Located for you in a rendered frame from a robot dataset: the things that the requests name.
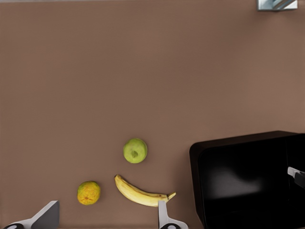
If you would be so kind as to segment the silver frame post foot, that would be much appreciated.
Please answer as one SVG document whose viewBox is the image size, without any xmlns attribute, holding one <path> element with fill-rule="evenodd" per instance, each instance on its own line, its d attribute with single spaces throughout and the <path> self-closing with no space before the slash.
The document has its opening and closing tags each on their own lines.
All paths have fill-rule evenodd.
<svg viewBox="0 0 305 229">
<path fill-rule="evenodd" d="M 298 9 L 298 0 L 256 0 L 258 11 L 283 11 Z"/>
</svg>

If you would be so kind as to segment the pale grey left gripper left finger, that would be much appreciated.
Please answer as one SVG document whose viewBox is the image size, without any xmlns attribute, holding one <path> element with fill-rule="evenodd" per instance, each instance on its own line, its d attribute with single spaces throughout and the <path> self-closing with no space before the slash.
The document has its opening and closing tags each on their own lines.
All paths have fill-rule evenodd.
<svg viewBox="0 0 305 229">
<path fill-rule="evenodd" d="M 60 202 L 50 201 L 29 219 L 13 222 L 3 229 L 57 229 L 60 222 Z"/>
</svg>

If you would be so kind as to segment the yellow banana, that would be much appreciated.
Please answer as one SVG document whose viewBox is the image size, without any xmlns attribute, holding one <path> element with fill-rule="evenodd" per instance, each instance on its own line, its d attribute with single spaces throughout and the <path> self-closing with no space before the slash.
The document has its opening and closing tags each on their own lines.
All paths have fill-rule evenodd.
<svg viewBox="0 0 305 229">
<path fill-rule="evenodd" d="M 118 191 L 126 197 L 128 200 L 149 207 L 158 207 L 159 201 L 164 201 L 167 203 L 173 197 L 176 196 L 176 192 L 170 194 L 162 193 L 150 193 L 139 189 L 138 187 L 132 185 L 126 181 L 122 176 L 115 175 L 114 182 Z"/>
</svg>

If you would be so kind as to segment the green apple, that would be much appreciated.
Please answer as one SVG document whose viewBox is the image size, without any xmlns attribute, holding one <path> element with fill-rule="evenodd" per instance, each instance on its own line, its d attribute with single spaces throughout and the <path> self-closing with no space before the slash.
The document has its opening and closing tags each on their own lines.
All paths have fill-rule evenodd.
<svg viewBox="0 0 305 229">
<path fill-rule="evenodd" d="M 139 138 L 132 138 L 123 146 L 124 158 L 132 164 L 142 162 L 146 158 L 147 153 L 147 144 Z"/>
</svg>

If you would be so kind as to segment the black rectangular tray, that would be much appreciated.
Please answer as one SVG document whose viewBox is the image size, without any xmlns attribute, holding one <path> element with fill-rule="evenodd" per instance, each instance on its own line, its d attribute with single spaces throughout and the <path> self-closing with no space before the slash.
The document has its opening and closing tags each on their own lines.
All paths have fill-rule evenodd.
<svg viewBox="0 0 305 229">
<path fill-rule="evenodd" d="M 194 143 L 189 150 L 197 215 L 204 229 L 305 228 L 305 134 L 286 131 Z"/>
</svg>

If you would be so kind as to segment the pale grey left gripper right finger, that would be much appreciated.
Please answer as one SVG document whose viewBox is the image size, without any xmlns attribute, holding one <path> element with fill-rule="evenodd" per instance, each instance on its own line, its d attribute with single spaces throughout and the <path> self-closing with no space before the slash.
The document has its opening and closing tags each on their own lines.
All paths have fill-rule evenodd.
<svg viewBox="0 0 305 229">
<path fill-rule="evenodd" d="M 189 229 L 182 221 L 172 219 L 168 216 L 165 201 L 158 201 L 158 227 L 159 229 Z"/>
</svg>

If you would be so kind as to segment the orange fruit with green patches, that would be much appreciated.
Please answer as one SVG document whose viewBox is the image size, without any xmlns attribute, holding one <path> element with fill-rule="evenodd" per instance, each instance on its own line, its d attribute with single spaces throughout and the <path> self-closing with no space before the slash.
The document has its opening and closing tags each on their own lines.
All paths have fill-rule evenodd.
<svg viewBox="0 0 305 229">
<path fill-rule="evenodd" d="M 82 182 L 77 189 L 77 200 L 83 205 L 95 204 L 101 194 L 101 188 L 95 181 Z"/>
</svg>

